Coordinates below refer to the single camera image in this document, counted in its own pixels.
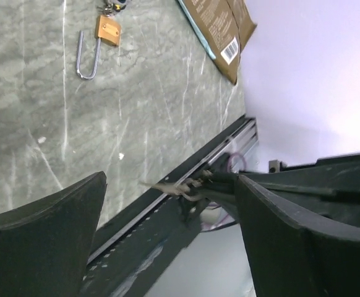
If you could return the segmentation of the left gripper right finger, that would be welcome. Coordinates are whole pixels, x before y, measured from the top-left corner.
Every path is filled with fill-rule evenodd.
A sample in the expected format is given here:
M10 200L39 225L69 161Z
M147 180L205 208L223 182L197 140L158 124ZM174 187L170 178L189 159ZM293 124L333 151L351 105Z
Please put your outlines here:
M242 237L257 296L360 296L360 228L236 181Z

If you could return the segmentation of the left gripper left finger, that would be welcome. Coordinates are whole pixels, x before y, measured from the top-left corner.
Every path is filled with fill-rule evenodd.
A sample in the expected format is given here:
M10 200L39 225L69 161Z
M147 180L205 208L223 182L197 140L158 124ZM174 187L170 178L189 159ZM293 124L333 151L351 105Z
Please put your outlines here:
M105 193L100 171L0 213L0 296L77 296Z

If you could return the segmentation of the small key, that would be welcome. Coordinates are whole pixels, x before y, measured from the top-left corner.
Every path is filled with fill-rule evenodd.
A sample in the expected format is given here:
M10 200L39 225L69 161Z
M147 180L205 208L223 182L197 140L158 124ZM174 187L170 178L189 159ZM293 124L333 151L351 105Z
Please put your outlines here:
M152 189L157 189L169 196L182 196L188 201L197 202L205 199L205 196L200 192L204 185L205 178L209 179L213 173L209 170L203 170L197 179L187 178L182 182L176 183L146 183L139 181L139 184Z

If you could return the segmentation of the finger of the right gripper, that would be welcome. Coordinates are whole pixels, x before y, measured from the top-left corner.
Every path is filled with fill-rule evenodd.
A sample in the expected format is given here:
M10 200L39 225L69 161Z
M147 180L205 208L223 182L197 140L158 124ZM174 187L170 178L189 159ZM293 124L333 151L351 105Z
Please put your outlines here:
M242 176L323 217L360 227L360 161Z

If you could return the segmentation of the long shackle brass padlock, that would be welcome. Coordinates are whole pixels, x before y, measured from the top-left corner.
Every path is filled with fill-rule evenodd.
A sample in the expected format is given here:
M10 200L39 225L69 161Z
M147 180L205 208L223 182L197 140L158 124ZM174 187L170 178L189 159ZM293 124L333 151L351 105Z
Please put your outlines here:
M106 43L110 46L119 46L121 41L121 25L105 15L99 15L96 20L95 28L95 57L93 62L93 69L90 75L84 75L80 69L80 62L82 57L82 47L84 43L84 32L79 32L79 39L77 44L77 56L75 62L75 71L82 80L92 80L96 76L98 60L100 57L100 48L102 43Z

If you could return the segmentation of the key bunch with panda charm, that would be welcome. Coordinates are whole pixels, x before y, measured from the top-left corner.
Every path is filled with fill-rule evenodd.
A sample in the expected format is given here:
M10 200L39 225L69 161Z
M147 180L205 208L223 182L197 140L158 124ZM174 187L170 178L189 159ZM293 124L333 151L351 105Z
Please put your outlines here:
M128 0L105 0L101 6L97 6L99 13L105 16L115 15L127 7Z

